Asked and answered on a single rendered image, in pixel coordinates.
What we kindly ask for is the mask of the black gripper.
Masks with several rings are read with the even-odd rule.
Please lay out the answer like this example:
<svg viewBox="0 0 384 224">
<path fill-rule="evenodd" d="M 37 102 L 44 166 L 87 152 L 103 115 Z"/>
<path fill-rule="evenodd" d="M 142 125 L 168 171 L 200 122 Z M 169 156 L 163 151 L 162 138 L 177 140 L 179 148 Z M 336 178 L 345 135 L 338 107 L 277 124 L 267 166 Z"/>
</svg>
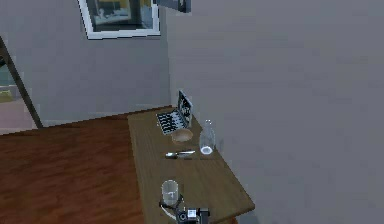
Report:
<svg viewBox="0 0 384 224">
<path fill-rule="evenodd" d="M 159 207 L 171 219 L 176 220 L 178 223 L 185 223 L 188 219 L 185 210 L 185 201 L 182 194 L 179 195 L 175 208 L 167 205 L 163 199 L 159 201 Z"/>
</svg>

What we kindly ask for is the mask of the clear glass mug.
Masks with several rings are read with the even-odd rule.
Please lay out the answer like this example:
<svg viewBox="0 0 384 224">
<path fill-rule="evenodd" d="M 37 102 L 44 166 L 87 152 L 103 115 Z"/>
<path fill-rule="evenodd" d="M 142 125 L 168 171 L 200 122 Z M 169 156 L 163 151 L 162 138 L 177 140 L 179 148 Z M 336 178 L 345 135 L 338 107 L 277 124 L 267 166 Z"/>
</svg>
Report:
<svg viewBox="0 0 384 224">
<path fill-rule="evenodd" d="M 162 199 L 166 205 L 173 206 L 179 200 L 178 183 L 174 180 L 166 180 L 162 186 Z"/>
</svg>

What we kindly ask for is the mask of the brown wooden table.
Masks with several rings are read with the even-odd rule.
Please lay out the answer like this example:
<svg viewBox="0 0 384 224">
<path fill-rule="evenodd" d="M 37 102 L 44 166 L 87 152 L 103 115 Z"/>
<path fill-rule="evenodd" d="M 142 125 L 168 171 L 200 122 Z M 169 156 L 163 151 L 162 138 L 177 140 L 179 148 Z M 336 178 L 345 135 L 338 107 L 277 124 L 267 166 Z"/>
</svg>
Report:
<svg viewBox="0 0 384 224">
<path fill-rule="evenodd" d="M 208 208 L 210 224 L 230 224 L 232 218 L 255 209 L 255 204 L 218 151 L 203 155 L 199 149 L 201 126 L 192 121 L 193 138 L 175 143 L 164 135 L 157 111 L 127 117 L 135 160 L 144 224 L 173 224 L 159 207 L 161 186 L 178 183 L 187 208 Z M 167 159 L 167 152 L 195 150 L 186 158 Z"/>
</svg>

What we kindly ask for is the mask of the silver metal spoon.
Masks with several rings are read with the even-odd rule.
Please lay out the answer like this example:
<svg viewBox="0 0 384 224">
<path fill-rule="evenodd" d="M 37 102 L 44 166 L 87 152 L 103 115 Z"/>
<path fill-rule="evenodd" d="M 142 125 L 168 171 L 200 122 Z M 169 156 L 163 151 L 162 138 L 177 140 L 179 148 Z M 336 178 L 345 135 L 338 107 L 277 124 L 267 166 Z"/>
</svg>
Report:
<svg viewBox="0 0 384 224">
<path fill-rule="evenodd" d="M 190 155 L 193 155 L 196 151 L 195 150 L 188 150 L 188 151 L 178 151 L 178 152 L 167 152 L 165 154 L 165 158 L 167 159 L 178 159 L 178 158 L 186 158 Z"/>
</svg>

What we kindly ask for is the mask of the round brown bread loaf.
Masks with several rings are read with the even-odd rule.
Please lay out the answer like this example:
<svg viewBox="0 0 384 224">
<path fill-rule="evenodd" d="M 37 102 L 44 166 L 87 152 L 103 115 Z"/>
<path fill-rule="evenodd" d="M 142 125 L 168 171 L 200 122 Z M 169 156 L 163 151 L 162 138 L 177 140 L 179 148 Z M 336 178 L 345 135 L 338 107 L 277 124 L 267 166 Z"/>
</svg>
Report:
<svg viewBox="0 0 384 224">
<path fill-rule="evenodd" d="M 178 129 L 171 134 L 172 140 L 176 143 L 187 142 L 193 138 L 193 133 L 189 129 Z"/>
</svg>

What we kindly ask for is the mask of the clear glass bottle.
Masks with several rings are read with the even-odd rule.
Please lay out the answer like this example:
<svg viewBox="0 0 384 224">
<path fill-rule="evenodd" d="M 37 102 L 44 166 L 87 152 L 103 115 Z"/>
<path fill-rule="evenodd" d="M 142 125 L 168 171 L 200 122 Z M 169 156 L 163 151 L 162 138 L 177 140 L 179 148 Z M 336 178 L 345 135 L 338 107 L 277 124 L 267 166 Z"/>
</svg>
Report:
<svg viewBox="0 0 384 224">
<path fill-rule="evenodd" d="M 213 122 L 206 119 L 199 137 L 199 148 L 203 155 L 210 155 L 213 153 L 216 145 L 215 132 Z"/>
</svg>

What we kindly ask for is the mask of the open laptop with black keys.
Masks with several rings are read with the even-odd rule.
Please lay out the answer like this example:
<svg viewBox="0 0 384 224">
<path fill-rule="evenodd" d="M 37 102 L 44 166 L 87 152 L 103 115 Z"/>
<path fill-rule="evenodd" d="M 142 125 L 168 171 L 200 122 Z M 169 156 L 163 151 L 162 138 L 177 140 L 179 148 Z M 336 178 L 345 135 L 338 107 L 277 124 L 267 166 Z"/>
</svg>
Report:
<svg viewBox="0 0 384 224">
<path fill-rule="evenodd" d="M 190 128 L 192 125 L 192 110 L 193 104 L 186 94 L 179 90 L 177 107 L 171 112 L 163 112 L 156 115 L 162 133 L 169 135 L 178 129 Z"/>
</svg>

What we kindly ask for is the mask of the dark brown door frame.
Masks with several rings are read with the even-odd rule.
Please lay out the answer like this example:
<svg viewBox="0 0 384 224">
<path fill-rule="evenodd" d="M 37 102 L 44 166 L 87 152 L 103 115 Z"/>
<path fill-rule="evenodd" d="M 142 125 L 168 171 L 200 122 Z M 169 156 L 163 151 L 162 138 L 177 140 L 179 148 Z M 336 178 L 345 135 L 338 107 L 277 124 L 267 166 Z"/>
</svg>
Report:
<svg viewBox="0 0 384 224">
<path fill-rule="evenodd" d="M 41 122 L 41 119 L 39 117 L 39 114 L 33 105 L 33 101 L 21 79 L 21 76 L 19 72 L 16 69 L 16 66 L 14 64 L 13 59 L 10 56 L 10 53 L 8 52 L 8 49 L 6 47 L 5 41 L 0 36 L 0 56 L 2 57 L 2 62 L 0 62 L 0 65 L 6 65 L 12 75 L 12 78 L 18 88 L 18 91 L 28 109 L 28 112 L 30 113 L 32 120 L 34 121 L 36 127 L 38 129 L 43 128 L 43 124 Z"/>
</svg>

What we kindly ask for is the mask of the white framed wall picture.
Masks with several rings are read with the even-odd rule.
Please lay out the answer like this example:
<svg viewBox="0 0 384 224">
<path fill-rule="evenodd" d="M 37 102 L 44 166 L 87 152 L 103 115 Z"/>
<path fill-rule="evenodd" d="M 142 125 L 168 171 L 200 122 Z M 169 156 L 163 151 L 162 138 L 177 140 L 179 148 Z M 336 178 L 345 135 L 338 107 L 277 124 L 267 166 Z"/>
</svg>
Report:
<svg viewBox="0 0 384 224">
<path fill-rule="evenodd" d="M 88 40 L 160 35 L 156 0 L 77 0 Z"/>
</svg>

